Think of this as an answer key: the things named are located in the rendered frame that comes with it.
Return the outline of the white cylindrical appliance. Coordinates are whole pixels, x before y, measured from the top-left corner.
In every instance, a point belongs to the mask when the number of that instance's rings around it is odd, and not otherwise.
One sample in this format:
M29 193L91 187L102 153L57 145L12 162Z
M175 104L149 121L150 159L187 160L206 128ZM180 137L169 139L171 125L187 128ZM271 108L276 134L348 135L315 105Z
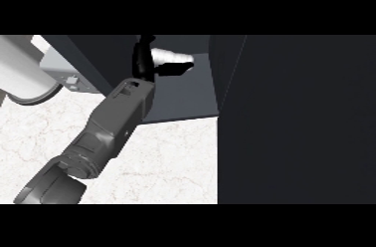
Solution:
M0 35L0 106L4 98L20 106L47 102L63 86L41 70L43 52L31 35Z

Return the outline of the pale grey box appliance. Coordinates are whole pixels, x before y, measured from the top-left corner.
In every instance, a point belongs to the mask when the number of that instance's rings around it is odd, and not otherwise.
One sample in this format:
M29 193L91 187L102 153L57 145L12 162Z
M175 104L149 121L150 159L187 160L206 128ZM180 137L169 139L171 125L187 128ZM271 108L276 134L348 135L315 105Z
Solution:
M97 94L100 91L71 65L60 53L51 47L40 35L31 39L32 45L40 49L44 56L40 61L40 68L56 79L59 84L71 91L78 93Z

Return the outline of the dark grey cabinet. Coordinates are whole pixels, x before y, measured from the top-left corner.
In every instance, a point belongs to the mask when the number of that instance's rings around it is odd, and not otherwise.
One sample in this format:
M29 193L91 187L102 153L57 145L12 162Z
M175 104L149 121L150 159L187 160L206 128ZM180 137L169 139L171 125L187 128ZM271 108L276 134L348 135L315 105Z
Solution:
M137 35L47 35L44 37L90 83L107 95L131 75ZM193 56L193 68L177 77L156 78L147 124L218 115L245 37L158 35L152 46Z

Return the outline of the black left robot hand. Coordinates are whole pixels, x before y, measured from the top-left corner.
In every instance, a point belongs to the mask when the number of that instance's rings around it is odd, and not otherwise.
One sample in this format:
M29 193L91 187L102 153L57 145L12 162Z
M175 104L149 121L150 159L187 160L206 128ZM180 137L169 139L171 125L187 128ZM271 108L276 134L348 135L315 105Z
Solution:
M180 76L186 71L158 71L155 69L155 62L152 57L152 42L155 41L155 35L143 35L134 46L133 54L133 76L141 80L152 82L155 75L161 77Z

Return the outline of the dark grey cabinet door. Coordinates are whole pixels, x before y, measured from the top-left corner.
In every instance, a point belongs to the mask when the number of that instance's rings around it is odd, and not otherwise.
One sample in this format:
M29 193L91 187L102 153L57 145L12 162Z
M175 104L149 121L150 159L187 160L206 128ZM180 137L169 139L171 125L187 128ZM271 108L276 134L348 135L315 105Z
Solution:
M214 35L218 200L376 203L376 36Z

